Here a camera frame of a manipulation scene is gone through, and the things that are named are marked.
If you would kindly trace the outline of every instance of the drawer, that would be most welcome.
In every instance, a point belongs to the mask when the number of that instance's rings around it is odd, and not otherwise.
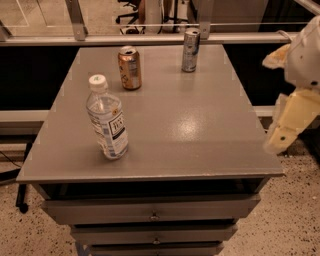
[[[149,221],[245,218],[260,201],[259,195],[123,200],[45,201],[42,208],[58,224],[132,223]]]
[[[229,240],[236,232],[234,224],[212,221],[95,225],[72,228],[71,235],[80,244],[149,244],[212,242]]]
[[[212,256],[219,254],[222,249],[223,243],[89,247],[93,256]]]

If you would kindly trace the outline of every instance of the gray cabinet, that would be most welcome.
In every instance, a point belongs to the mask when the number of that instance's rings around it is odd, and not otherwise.
[[[18,181],[69,225],[92,255],[212,256],[282,176],[221,45],[181,72],[181,46],[138,47],[143,85],[121,86],[118,47],[80,49]],[[129,150],[104,158],[85,111],[88,75],[106,74],[122,101]]]

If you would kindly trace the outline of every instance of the aluminum can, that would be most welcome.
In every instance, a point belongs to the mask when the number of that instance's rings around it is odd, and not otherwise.
[[[200,29],[188,28],[184,33],[182,70],[193,72],[197,67],[197,58],[200,44]]]
[[[118,63],[122,86],[128,90],[141,87],[140,55],[133,46],[124,46],[118,54]]]

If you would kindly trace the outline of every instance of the black panel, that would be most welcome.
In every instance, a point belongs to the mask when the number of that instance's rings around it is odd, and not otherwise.
[[[224,48],[254,106],[274,105],[279,93],[290,94],[294,86],[284,81],[283,69],[262,66],[263,59],[281,44],[230,44]]]
[[[47,110],[79,47],[0,47],[0,110]]]

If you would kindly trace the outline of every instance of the speckled floor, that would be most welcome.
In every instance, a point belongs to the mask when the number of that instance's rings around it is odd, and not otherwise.
[[[261,202],[227,242],[220,256],[320,255],[320,170],[299,140],[289,156],[279,156],[286,176],[261,191]],[[0,172],[15,168],[2,161]],[[17,184],[0,186],[0,255],[77,255],[69,227],[58,226],[40,206],[42,198],[28,186],[29,211],[15,207]]]

